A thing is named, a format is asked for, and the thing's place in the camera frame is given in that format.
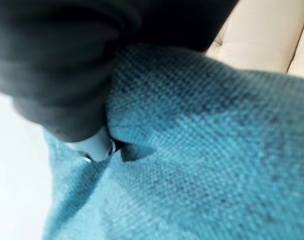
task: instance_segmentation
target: textured cloth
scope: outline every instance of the textured cloth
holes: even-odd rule
[[[109,129],[87,163],[47,135],[45,240],[304,240],[304,79],[182,48],[120,53]]]

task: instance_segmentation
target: dark sleeve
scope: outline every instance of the dark sleeve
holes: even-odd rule
[[[128,1],[66,2],[0,0],[0,91],[25,118],[77,142],[103,125],[115,47],[140,18]]]

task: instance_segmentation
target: blue knit fabric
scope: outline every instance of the blue knit fabric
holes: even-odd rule
[[[120,57],[107,115],[127,146],[87,163],[47,135],[45,240],[304,240],[304,79],[181,48]]]

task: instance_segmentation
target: white surface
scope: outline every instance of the white surface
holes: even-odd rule
[[[42,129],[0,95],[0,240],[40,240],[51,202]]]

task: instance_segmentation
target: black sleeve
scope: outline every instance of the black sleeve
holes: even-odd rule
[[[115,46],[140,18],[129,1],[66,2],[0,0],[0,91],[25,118],[77,142],[102,126]]]
[[[0,0],[0,91],[60,140],[82,141],[104,124],[119,43],[202,51],[236,2]]]

